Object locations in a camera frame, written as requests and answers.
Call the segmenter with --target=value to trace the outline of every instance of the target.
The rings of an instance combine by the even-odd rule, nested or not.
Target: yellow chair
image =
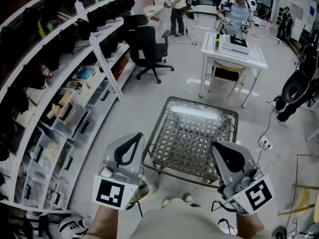
[[[230,92],[229,97],[234,92],[236,87],[239,84],[242,83],[245,75],[252,75],[255,78],[257,77],[257,74],[256,74],[255,70],[253,70],[253,69],[251,69],[249,67],[248,68],[246,68],[246,67],[236,68],[236,64],[233,64],[233,63],[230,63],[230,62],[227,62],[227,61],[223,61],[223,63],[221,63],[221,62],[219,62],[217,60],[214,60],[213,61],[213,66],[214,66],[214,68],[213,68],[213,73],[212,73],[212,77],[211,77],[211,80],[210,80],[208,92],[210,92],[211,89],[212,89],[212,85],[213,85],[213,81],[214,81],[214,77],[215,77],[216,67],[220,67],[220,68],[222,68],[222,69],[224,69],[226,71],[229,71],[229,72],[237,72],[237,73],[239,73],[238,80],[236,81],[234,88]]]
[[[314,223],[319,223],[319,187],[314,186],[307,186],[307,185],[300,185],[300,184],[293,184],[296,188],[302,188],[304,191],[300,194],[297,199],[297,207],[295,210],[279,213],[278,215],[286,215],[286,214],[302,214],[305,210],[315,208],[314,211]],[[317,198],[314,204],[309,204],[310,200],[310,192],[309,190],[317,190]]]

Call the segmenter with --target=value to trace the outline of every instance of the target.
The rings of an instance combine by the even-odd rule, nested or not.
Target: white wall
[[[298,6],[300,6],[301,8],[304,9],[304,14],[303,14],[303,19],[302,19],[302,23],[304,24],[303,27],[304,27],[305,30],[310,32],[312,27],[313,27],[313,23],[314,23],[314,20],[315,20],[315,17],[316,17],[316,15],[314,17],[310,16],[310,6],[312,6],[316,10],[317,9],[317,3],[312,1],[312,0],[286,0],[286,1],[287,1],[287,4],[292,4],[293,3],[293,4],[298,5]],[[272,20],[273,20],[274,23],[276,23],[278,13],[276,13],[276,11],[277,11],[276,9],[277,8],[275,8],[275,5],[278,4],[278,3],[276,3],[276,0],[274,0],[273,4],[274,4],[274,8],[273,8],[274,13],[272,15]],[[293,27],[292,33],[294,33],[294,31],[295,31],[295,34],[293,34],[293,35],[294,36],[298,36],[299,35],[299,30],[297,30],[297,28],[294,29],[294,27]]]

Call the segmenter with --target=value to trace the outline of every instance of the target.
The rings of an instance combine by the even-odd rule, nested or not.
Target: floor
[[[165,10],[164,22],[169,23],[169,13],[169,10]],[[202,41],[205,32],[215,32],[214,21],[214,16],[201,14],[198,23],[189,20],[187,23],[189,37],[193,41]],[[167,25],[159,26],[157,32],[161,34],[165,28],[167,29]],[[186,36],[170,37],[167,63],[174,66],[175,71],[158,69],[157,72],[162,83],[157,84],[152,73],[143,75],[141,80],[137,81],[134,75],[139,72],[139,69],[135,70],[124,86],[125,98],[115,102],[92,145],[73,191],[71,208],[82,215],[95,216],[98,205],[91,201],[92,181],[107,146],[129,132],[142,132],[147,140],[169,96],[236,111],[239,115],[237,143],[247,147],[257,160],[260,152],[257,141],[266,130],[272,111],[272,107],[266,101],[272,101],[280,94],[283,84],[295,70],[296,56],[286,44],[274,45],[276,44],[274,31],[275,29],[270,32],[264,28],[255,27],[250,34],[256,34],[260,37],[255,39],[248,36],[249,42],[260,45],[269,70],[262,72],[254,95],[245,109],[241,107],[241,104],[247,95],[245,90],[250,89],[252,84],[251,79],[246,78],[245,85],[236,91],[230,99],[228,95],[233,84],[215,80],[213,91],[208,93],[206,85],[204,97],[200,98],[198,96],[202,65],[200,47],[190,45],[190,40]],[[277,213],[290,209],[293,194],[292,184],[296,176],[297,154],[318,155],[316,138],[314,137],[310,142],[305,141],[305,134],[314,129],[316,121],[318,121],[316,113],[304,106],[299,108],[288,121],[289,127],[282,127],[276,121],[275,112],[271,114],[270,127],[266,137],[272,142],[274,148],[263,151],[259,162],[262,170],[270,174],[276,194],[275,200],[259,212],[260,219],[269,230],[280,224],[285,226],[287,223],[288,216],[277,216]],[[298,183],[319,184],[316,179],[319,174],[319,170],[316,169],[318,161],[317,158],[299,157]],[[149,169],[145,169],[145,174],[151,176],[149,179],[157,185],[158,189],[152,197],[141,203],[143,212],[160,207],[166,196],[181,197],[185,192],[190,192],[196,203],[203,206],[215,222],[221,218],[227,218],[232,226],[236,226],[234,214],[223,209],[210,212],[212,201],[221,199],[216,190],[180,181],[163,174],[158,176]],[[315,196],[312,195],[311,201],[315,201]],[[312,210],[298,216],[298,231],[304,224],[311,222],[311,215]],[[292,216],[290,219],[288,231],[295,227],[291,223],[294,217]],[[120,212],[118,238],[128,238],[140,219],[140,213],[136,206],[129,211]]]

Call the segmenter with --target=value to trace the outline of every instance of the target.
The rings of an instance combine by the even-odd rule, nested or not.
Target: black office chair
[[[145,26],[148,23],[148,18],[145,15],[130,15],[124,17],[124,40],[131,48],[131,59],[141,67],[146,67],[136,78],[141,79],[141,75],[149,70],[153,70],[157,83],[161,83],[158,78],[155,68],[174,68],[169,65],[158,64],[159,62],[166,63],[168,42],[167,37],[170,31],[166,31],[162,38],[165,38],[165,43],[156,43],[155,28]]]

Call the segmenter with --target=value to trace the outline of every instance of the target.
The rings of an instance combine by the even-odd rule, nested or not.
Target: curved shelving unit
[[[17,12],[15,12],[11,17],[9,17],[1,26],[6,26],[7,24],[10,24],[16,17],[20,16],[25,8],[30,7],[41,0],[32,0],[31,2],[27,3],[25,6],[23,6],[21,9],[19,9]],[[3,100],[7,88],[14,82],[16,77],[19,75],[19,73],[22,71],[25,64],[27,64],[43,47],[43,45],[50,42],[54,37],[56,37],[61,30],[66,29],[73,23],[77,21],[78,18],[86,18],[86,14],[90,11],[93,11],[97,9],[100,6],[104,6],[107,3],[114,1],[114,0],[101,0],[99,3],[91,5],[87,8],[83,7],[83,4],[80,2],[76,2],[75,7],[78,14],[73,16],[70,19],[67,19],[64,23],[59,25],[56,29],[54,29],[50,34],[48,34],[45,38],[37,42],[35,45],[33,45],[20,59],[20,61],[16,64],[15,68],[12,70],[11,74],[7,77],[7,79],[4,81],[4,83],[1,86],[0,89],[0,102]],[[95,114],[97,120],[95,127],[93,131],[91,132],[91,135],[89,137],[88,142],[81,148],[77,149],[76,152],[79,152],[80,156],[82,157],[81,160],[78,161],[78,166],[76,170],[73,171],[74,178],[71,179],[71,191],[73,190],[73,187],[76,183],[77,175],[80,172],[81,166],[85,160],[85,156],[87,155],[91,144],[98,133],[98,130],[100,126],[102,125],[107,113],[109,112],[112,104],[114,103],[116,98],[121,99],[122,98],[122,92],[121,88],[124,84],[124,82],[129,77],[128,72],[132,71],[133,64],[130,63],[130,70],[128,70],[124,76],[122,76],[119,82],[116,82],[112,72],[111,68],[116,64],[116,62],[122,57],[123,54],[127,52],[129,49],[129,46],[125,43],[121,43],[118,46],[117,52],[112,56],[109,61],[107,61],[103,56],[101,56],[102,51],[100,50],[99,43],[104,40],[109,34],[114,32],[118,27],[120,27],[123,24],[122,18],[116,18],[116,20],[108,20],[106,25],[104,27],[99,27],[98,32],[91,33],[91,37],[89,41],[78,41],[75,45],[81,46],[80,48],[75,48],[73,54],[64,54],[60,57],[60,65],[59,69],[57,71],[53,72],[53,78],[48,82],[48,89],[45,91],[44,95],[40,99],[40,102],[36,105],[36,110],[33,113],[33,116],[31,117],[31,120],[29,121],[27,127],[24,129],[24,131],[19,136],[20,143],[18,146],[18,149],[16,153],[12,156],[14,156],[14,162],[12,164],[12,169],[9,177],[9,186],[8,186],[8,200],[0,201],[1,203],[17,207],[24,210],[29,211],[37,211],[37,212],[50,212],[50,213],[71,213],[70,210],[55,210],[55,209],[45,209],[42,208],[33,208],[29,206],[24,206],[21,204],[18,204],[14,201],[15,199],[15,188],[16,188],[16,181],[17,181],[17,174],[22,162],[22,158],[24,156],[24,153],[26,151],[28,142],[32,136],[32,133],[36,127],[36,125],[39,123],[40,117],[42,116],[43,112],[45,111],[46,107],[48,106],[51,99],[54,97],[56,92],[59,90],[59,88],[62,86],[62,84],[67,80],[67,78],[71,75],[71,73],[76,69],[76,67],[83,61],[84,58],[86,58],[89,53],[94,52],[100,67],[102,68],[103,72],[101,72],[101,76],[96,82],[96,84],[90,89],[90,92],[86,99],[82,102],[83,106],[86,106],[86,104],[89,102],[90,98],[94,94],[94,92],[97,90],[99,85],[102,83],[102,81],[107,77],[109,80],[109,84],[107,88],[110,89],[110,93],[108,96],[102,101],[99,100],[97,102],[96,107],[92,108],[92,113]]]

